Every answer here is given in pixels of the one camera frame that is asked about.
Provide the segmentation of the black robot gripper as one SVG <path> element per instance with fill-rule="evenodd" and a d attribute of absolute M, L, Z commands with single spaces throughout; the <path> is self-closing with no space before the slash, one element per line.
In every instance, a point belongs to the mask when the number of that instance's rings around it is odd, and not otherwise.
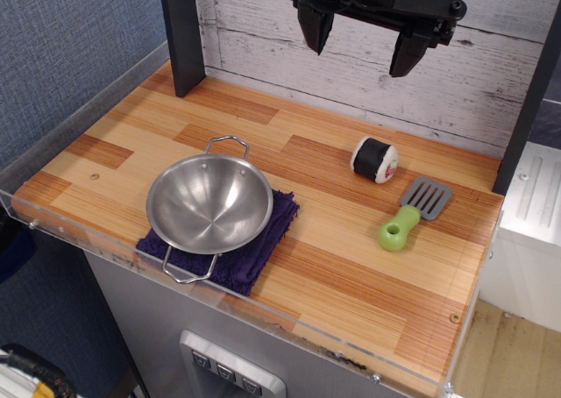
<path fill-rule="evenodd" d="M 463 0 L 290 0 L 307 46 L 320 54 L 342 15 L 400 32 L 389 68 L 393 78 L 407 76 L 437 41 L 449 44 L 452 30 L 466 12 Z M 404 30 L 408 25 L 430 25 L 434 32 Z"/>

